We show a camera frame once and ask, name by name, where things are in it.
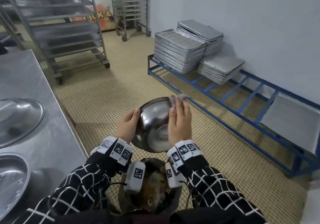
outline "blue metal rack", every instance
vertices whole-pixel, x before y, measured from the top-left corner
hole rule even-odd
[[[150,61],[153,61],[156,65],[153,67],[150,67]],[[259,78],[251,73],[248,73],[244,70],[240,70],[240,73],[243,74],[245,76],[245,78],[240,81],[239,83],[234,81],[234,80],[229,80],[231,83],[233,83],[235,86],[229,91],[227,92],[220,100],[218,100],[217,98],[213,97],[211,94],[208,93],[209,90],[211,90],[214,86],[216,86],[217,84],[215,82],[212,82],[212,84],[210,86],[208,86],[205,89],[200,88],[199,86],[196,85],[196,83],[200,80],[202,80],[204,78],[204,76],[200,76],[199,78],[193,80],[193,81],[189,81],[186,78],[184,78],[182,75],[176,73],[175,71],[171,70],[170,68],[166,67],[164,64],[162,64],[161,62],[157,61],[154,59],[153,55],[148,56],[148,74],[151,74],[153,76],[155,76],[156,78],[158,78],[160,81],[162,81],[163,83],[165,83],[166,85],[168,85],[170,88],[172,88],[173,90],[175,90],[178,93],[182,93],[179,89],[177,89],[176,87],[174,87],[173,85],[171,85],[169,82],[167,82],[166,80],[164,80],[163,78],[161,78],[159,75],[157,75],[154,70],[156,70],[157,68],[164,68],[165,70],[167,70],[168,72],[174,74],[175,76],[177,76],[178,78],[182,79],[183,81],[185,81],[186,83],[188,83],[189,85],[193,86],[195,89],[199,90],[200,92],[202,92],[204,95],[206,95],[207,97],[209,97],[210,99],[212,99],[213,101],[215,101],[216,103],[218,103],[219,105],[221,105],[222,107],[224,107],[225,109],[229,110],[230,112],[232,112],[233,114],[235,114],[236,116],[238,116],[239,118],[241,118],[242,120],[244,120],[245,122],[249,123],[251,126],[253,126],[254,128],[258,129],[260,132],[262,132],[263,134],[267,135],[268,137],[270,137],[271,139],[273,139],[274,141],[276,141],[277,143],[279,143],[280,145],[282,145],[283,147],[289,149],[293,154],[294,154],[294,161],[292,163],[291,168],[287,167],[286,165],[284,165],[282,162],[280,162],[279,160],[277,160],[276,158],[274,158],[273,156],[271,156],[269,153],[267,153],[265,150],[263,150],[262,148],[260,148],[258,145],[256,145],[254,142],[252,142],[251,140],[249,140],[247,137],[243,136],[241,133],[239,133],[237,130],[235,130],[234,128],[232,128],[231,126],[229,126],[228,124],[226,124],[224,121],[222,121],[221,119],[219,119],[217,116],[215,116],[213,113],[209,112],[208,110],[206,110],[204,107],[202,107],[201,105],[199,105],[197,102],[195,102],[194,100],[192,100],[190,97],[187,97],[187,99],[192,102],[194,105],[198,106],[200,109],[202,109],[205,113],[207,113],[208,115],[210,115],[212,118],[214,118],[216,121],[218,121],[219,123],[221,123],[222,125],[224,125],[227,129],[229,129],[230,131],[232,131],[234,134],[236,134],[238,137],[240,137],[241,139],[243,139],[244,141],[246,141],[248,144],[250,144],[252,147],[254,147],[255,149],[257,149],[260,153],[262,153],[264,156],[266,156],[267,158],[269,158],[271,161],[273,161],[275,164],[277,164],[278,166],[280,166],[282,169],[284,169],[287,173],[289,177],[294,177],[294,176],[299,176],[302,174],[309,174],[312,173],[314,170],[317,170],[320,168],[320,158],[318,156],[320,156],[320,137],[318,139],[318,146],[316,149],[316,156],[311,156],[311,155],[306,155],[304,154],[304,151],[290,143],[288,143],[287,141],[284,141],[280,136],[273,134],[271,132],[269,132],[268,130],[266,130],[265,128],[261,127],[259,125],[259,122],[261,121],[262,117],[264,116],[264,114],[267,112],[267,110],[269,109],[269,107],[271,106],[271,104],[273,103],[276,95],[281,92],[284,93],[294,99],[297,99],[307,105],[310,105],[316,109],[320,109],[320,105],[315,104],[303,97],[300,97],[290,91],[287,91],[286,89],[283,89],[281,87],[278,87],[277,85],[274,85],[266,80],[263,80],[262,78]],[[258,81],[260,84],[256,87],[255,90],[251,90],[249,88],[247,88],[246,86],[243,85],[243,83],[248,80],[248,79],[253,79],[255,81]],[[273,88],[275,91],[272,94],[272,96],[268,99],[264,96],[262,96],[261,94],[258,93],[258,91],[262,88],[263,85],[269,86],[270,88]],[[226,104],[224,104],[223,102],[229,98],[238,88],[242,88],[248,92],[250,92],[250,96],[245,100],[245,102],[238,107],[238,109],[234,110],[232,108],[230,108],[229,106],[227,106]],[[250,100],[253,97],[259,97],[262,100],[266,101],[265,106],[262,108],[262,110],[259,112],[258,116],[256,117],[256,119],[254,121],[251,121],[249,119],[247,119],[245,116],[243,116],[241,114],[241,112],[245,109],[245,107],[249,104]],[[305,161],[306,163],[308,163],[308,165],[306,167],[301,167],[301,163]]]

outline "caster wheel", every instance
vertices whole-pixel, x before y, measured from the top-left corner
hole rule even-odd
[[[57,83],[58,85],[62,85],[62,84],[63,84],[62,76],[56,78],[56,83]]]

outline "metal bowl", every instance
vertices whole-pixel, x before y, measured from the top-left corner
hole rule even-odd
[[[17,204],[30,179],[26,160],[12,152],[0,153],[0,221]]]
[[[157,98],[142,105],[133,145],[152,153],[165,152],[172,148],[168,141],[170,108],[168,97]]]
[[[35,99],[0,100],[0,148],[33,131],[45,115],[44,105]]]

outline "person's right hand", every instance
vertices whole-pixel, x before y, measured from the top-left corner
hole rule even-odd
[[[176,108],[171,108],[169,113],[168,134],[173,146],[179,141],[191,140],[191,111],[186,100],[181,103],[176,97]]]

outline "sleeve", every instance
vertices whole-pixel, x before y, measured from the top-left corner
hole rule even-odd
[[[168,157],[170,160],[170,158],[174,158],[172,154],[179,155],[181,162],[177,161],[176,169],[187,179],[188,187],[196,204],[200,207],[218,207],[222,210],[252,216],[258,220],[257,223],[267,223],[262,212],[248,201],[233,183],[219,170],[209,166],[194,142],[192,142],[194,148],[189,147],[191,142],[191,140],[178,142],[168,151]],[[196,152],[194,149],[198,153],[187,156],[188,152]]]
[[[14,224],[53,223],[58,216],[106,208],[105,191],[111,178],[126,169],[131,157],[130,153],[123,166],[110,156],[117,141],[111,143],[105,153],[94,152],[85,164],[62,181],[51,196],[42,199],[34,208],[28,208]]]

